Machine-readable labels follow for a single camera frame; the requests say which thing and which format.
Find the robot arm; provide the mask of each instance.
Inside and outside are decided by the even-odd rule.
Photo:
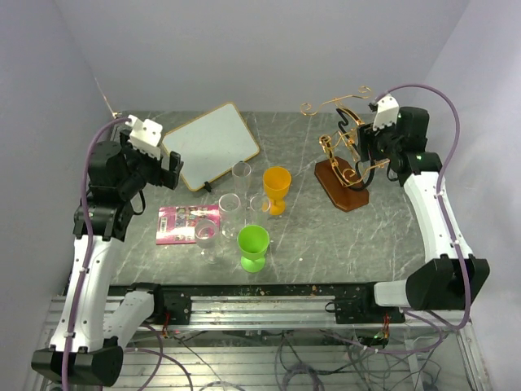
[[[399,108],[386,95],[378,102],[374,122],[357,128],[362,161],[389,159],[391,169],[413,205],[425,246],[425,265],[407,279],[376,283],[374,300],[380,306],[415,310],[463,310],[465,293],[458,255],[440,207],[442,197],[466,263],[473,301],[488,277],[487,260],[476,259],[463,238],[450,206],[437,154],[426,152],[429,115],[421,108]]]
[[[89,217],[94,230],[89,269],[83,270],[88,244],[83,210],[74,216],[74,262],[61,321],[49,346],[33,354],[35,371],[50,380],[61,380],[61,364],[68,337],[72,337],[68,379],[71,384],[113,385],[123,363],[123,348],[146,320],[164,315],[160,285],[134,284],[119,308],[104,319],[107,293],[127,226],[135,214],[130,201],[147,183],[174,189],[182,168],[180,156],[170,154],[169,169],[162,169],[162,126],[130,116],[130,130],[122,130],[120,142],[97,143],[89,163]],[[79,291],[72,335],[68,319],[75,287],[81,273],[85,281]]]

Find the marble table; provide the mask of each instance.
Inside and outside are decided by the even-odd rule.
[[[132,112],[173,129],[200,112]],[[335,283],[402,279],[423,264],[423,243],[414,211],[397,182],[377,170],[369,187],[368,205],[349,213],[333,206],[314,176],[326,159],[318,138],[336,131],[334,113],[303,116],[285,112],[243,112],[260,145],[252,166],[251,194],[262,191],[262,174],[273,165],[291,172],[287,210],[271,217],[271,244],[265,268],[249,274],[240,265],[233,241],[223,239],[225,256],[218,264],[204,262],[196,244],[156,245],[158,210],[167,205],[216,204],[233,192],[231,174],[212,184],[212,193],[192,192],[180,180],[175,191],[147,186],[147,210],[133,218],[116,266],[113,285],[134,282],[162,284]],[[201,140],[211,143],[212,140]],[[344,148],[338,156],[349,160]]]

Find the pink card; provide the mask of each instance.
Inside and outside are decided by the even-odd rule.
[[[217,205],[161,207],[155,243],[195,243],[195,224],[201,218],[208,218],[219,226],[219,207]]]

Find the wooden stand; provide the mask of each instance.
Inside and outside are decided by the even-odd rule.
[[[344,159],[337,157],[336,160],[339,162],[340,171],[351,168],[351,165]],[[349,212],[350,210],[360,208],[369,203],[369,192],[367,189],[363,191],[353,191],[350,190],[349,187],[343,187],[333,172],[331,163],[328,160],[315,164],[315,176],[331,199],[333,205],[338,209]],[[359,177],[356,174],[353,174],[353,176],[349,178],[349,180],[353,181],[358,179]]]

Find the drinking glass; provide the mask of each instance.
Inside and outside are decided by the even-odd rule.
[[[252,224],[266,228],[270,209],[271,203],[269,202],[269,198],[266,195],[254,195],[250,200],[250,214],[252,216]]]
[[[252,184],[252,167],[248,163],[240,161],[232,167],[231,174],[234,177],[235,193],[242,200],[246,200],[247,191]]]
[[[200,219],[195,225],[195,242],[202,249],[201,255],[207,263],[217,263],[218,240],[217,224],[207,218]]]
[[[221,216],[221,232],[227,239],[235,239],[240,228],[241,223],[241,200],[239,196],[234,193],[224,194],[219,199],[219,214]]]

